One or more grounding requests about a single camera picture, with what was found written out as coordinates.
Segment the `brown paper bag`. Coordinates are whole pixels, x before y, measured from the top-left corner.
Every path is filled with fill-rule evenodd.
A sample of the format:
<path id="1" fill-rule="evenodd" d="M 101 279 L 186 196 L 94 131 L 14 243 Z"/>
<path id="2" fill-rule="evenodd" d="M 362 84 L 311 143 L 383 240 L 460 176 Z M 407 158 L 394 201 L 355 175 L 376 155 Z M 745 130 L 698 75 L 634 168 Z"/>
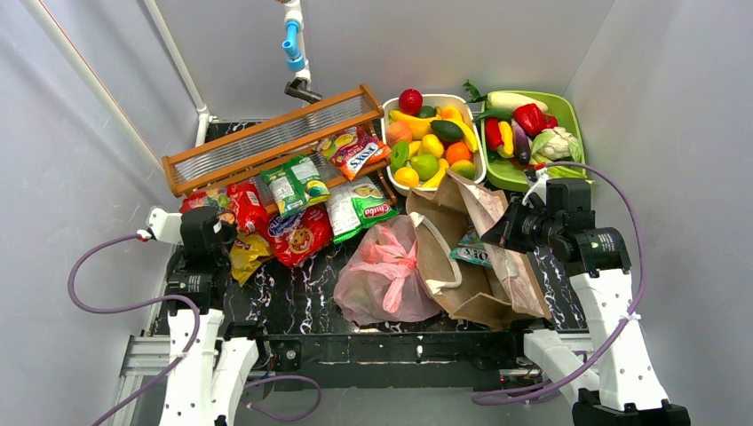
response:
<path id="1" fill-rule="evenodd" d="M 492 329 L 551 319 L 528 256 L 481 239 L 507 208 L 503 191 L 454 172 L 432 190 L 409 191 L 406 211 L 416 232 L 418 271 L 450 318 Z"/>

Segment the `pink plastic grocery bag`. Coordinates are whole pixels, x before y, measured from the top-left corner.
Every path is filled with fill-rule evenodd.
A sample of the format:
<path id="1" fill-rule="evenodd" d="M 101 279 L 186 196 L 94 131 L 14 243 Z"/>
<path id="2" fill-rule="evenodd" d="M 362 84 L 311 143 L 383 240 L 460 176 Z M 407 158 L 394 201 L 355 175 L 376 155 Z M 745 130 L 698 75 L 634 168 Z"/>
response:
<path id="1" fill-rule="evenodd" d="M 409 216 L 369 228 L 338 274 L 334 301 L 345 320 L 416 323 L 442 312 L 418 271 L 418 242 Z"/>

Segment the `green Fox's candy bag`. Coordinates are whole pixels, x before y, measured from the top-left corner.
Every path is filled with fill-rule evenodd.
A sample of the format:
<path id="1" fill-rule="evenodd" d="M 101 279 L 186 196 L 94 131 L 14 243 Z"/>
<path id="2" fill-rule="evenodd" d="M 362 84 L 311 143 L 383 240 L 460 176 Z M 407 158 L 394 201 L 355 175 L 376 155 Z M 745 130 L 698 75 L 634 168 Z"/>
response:
<path id="1" fill-rule="evenodd" d="M 469 264 L 491 268 L 488 252 L 485 250 L 476 229 L 469 225 L 458 244 L 451 249 L 449 257 Z"/>

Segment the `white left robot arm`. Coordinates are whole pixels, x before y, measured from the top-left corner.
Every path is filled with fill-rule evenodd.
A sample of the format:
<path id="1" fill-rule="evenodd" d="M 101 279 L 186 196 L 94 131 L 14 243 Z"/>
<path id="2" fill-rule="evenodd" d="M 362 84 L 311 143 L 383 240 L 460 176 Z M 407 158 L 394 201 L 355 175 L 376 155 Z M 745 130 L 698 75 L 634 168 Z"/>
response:
<path id="1" fill-rule="evenodd" d="M 250 327 L 221 328 L 232 284 L 234 225 L 212 207 L 170 213 L 154 207 L 147 230 L 176 251 L 166 272 L 170 361 L 160 423 L 231 425 L 259 350 Z"/>

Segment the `red snack bag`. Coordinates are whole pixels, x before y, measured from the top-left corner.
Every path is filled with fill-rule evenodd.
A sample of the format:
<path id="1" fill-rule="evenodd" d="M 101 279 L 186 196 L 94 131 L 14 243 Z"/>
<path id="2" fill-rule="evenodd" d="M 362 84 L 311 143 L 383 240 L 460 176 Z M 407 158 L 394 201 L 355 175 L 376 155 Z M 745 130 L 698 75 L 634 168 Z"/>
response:
<path id="1" fill-rule="evenodd" d="M 212 207 L 220 220 L 246 234 L 257 233 L 268 225 L 269 215 L 260 200 L 257 187 L 251 182 L 231 184 L 222 188 L 199 191 L 182 201 L 179 213 L 199 207 Z"/>

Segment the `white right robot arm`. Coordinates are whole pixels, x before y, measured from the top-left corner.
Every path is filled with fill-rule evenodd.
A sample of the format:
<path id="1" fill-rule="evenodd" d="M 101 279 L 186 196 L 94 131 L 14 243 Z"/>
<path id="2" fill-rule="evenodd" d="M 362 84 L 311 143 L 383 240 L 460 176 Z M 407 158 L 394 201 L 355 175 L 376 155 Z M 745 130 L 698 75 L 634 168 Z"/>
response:
<path id="1" fill-rule="evenodd" d="M 521 254 L 551 251 L 582 305 L 593 352 L 580 358 L 558 332 L 527 331 L 525 356 L 544 380 L 478 394 L 475 403 L 534 404 L 562 396 L 576 425 L 690 424 L 687 409 L 670 401 L 654 371 L 627 246 L 615 228 L 596 226 L 588 182 L 540 176 L 482 240 Z"/>

